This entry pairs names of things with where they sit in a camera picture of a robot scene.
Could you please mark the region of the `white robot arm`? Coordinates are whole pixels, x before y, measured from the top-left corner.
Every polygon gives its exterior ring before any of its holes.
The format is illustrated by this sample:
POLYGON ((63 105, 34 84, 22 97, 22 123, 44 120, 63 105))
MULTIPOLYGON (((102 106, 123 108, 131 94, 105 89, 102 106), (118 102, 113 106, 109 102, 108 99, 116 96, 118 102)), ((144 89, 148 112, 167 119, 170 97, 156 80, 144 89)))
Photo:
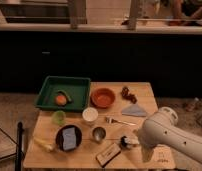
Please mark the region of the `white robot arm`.
POLYGON ((159 108, 138 130, 141 146, 154 149, 164 144, 202 164, 202 137, 178 128, 177 123, 178 115, 172 108, 159 108))

